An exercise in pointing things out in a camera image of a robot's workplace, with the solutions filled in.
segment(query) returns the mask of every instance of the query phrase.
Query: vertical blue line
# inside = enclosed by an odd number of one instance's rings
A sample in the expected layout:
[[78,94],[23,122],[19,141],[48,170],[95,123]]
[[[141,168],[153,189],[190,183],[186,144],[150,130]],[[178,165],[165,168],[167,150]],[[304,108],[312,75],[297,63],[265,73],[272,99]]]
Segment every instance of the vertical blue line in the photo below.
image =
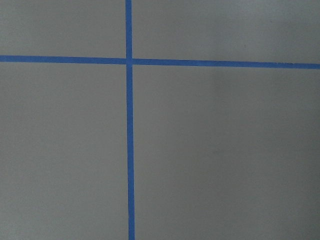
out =
[[132,2],[125,0],[126,55],[126,141],[128,171],[128,239],[135,240],[135,166],[134,166],[134,104],[132,61]]

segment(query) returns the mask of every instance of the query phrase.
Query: blue stripe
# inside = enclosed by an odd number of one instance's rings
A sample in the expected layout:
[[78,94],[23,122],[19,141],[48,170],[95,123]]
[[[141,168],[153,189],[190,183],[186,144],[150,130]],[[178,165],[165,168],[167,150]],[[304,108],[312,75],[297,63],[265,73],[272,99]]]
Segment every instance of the blue stripe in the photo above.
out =
[[174,59],[133,59],[134,65],[159,66],[202,66],[235,68],[271,68],[271,69],[320,69],[316,63],[280,63],[256,61],[210,61],[210,60],[174,60]]
[[126,55],[126,137],[128,171],[128,239],[135,240],[135,167],[134,167],[134,104],[132,61],[132,2],[125,1]]
[[13,56],[0,55],[0,62],[9,63],[60,63],[60,64],[126,64],[125,58],[81,56]]

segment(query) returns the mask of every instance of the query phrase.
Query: blue line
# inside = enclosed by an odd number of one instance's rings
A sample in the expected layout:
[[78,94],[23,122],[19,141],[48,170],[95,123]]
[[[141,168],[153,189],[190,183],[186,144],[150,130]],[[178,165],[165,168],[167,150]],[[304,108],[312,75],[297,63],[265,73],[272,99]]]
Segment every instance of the blue line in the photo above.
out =
[[134,165],[134,104],[132,59],[132,2],[125,0],[126,55],[126,137],[128,171],[128,239],[135,240],[135,165]]
[[60,64],[126,64],[125,58],[81,56],[13,56],[0,55],[0,62],[9,63],[60,63]]
[[174,60],[174,59],[141,59],[141,58],[134,58],[132,61],[134,65],[271,68],[271,69],[320,69],[320,64],[316,64],[316,63]]

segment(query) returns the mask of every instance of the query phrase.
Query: gray floor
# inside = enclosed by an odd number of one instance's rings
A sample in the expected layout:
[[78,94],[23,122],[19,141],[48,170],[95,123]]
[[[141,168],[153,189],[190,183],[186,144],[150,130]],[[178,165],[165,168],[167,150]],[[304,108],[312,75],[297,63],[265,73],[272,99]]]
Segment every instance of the gray floor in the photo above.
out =
[[[133,0],[133,57],[320,63],[320,2]],[[1,0],[0,55],[124,58],[125,1]],[[137,240],[320,239],[320,71],[133,66]],[[0,63],[0,240],[128,239],[126,66]]]

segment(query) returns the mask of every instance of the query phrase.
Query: gray surface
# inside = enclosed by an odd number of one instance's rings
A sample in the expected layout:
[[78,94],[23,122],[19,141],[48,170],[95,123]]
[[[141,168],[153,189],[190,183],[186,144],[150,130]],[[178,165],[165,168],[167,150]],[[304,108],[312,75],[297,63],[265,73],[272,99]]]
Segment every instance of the gray surface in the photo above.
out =
[[125,47],[125,1],[0,1],[0,55],[123,58]]
[[320,63],[320,1],[134,0],[135,58]]
[[320,238],[317,70],[134,67],[138,240]]
[[0,239],[128,238],[125,66],[0,64]]

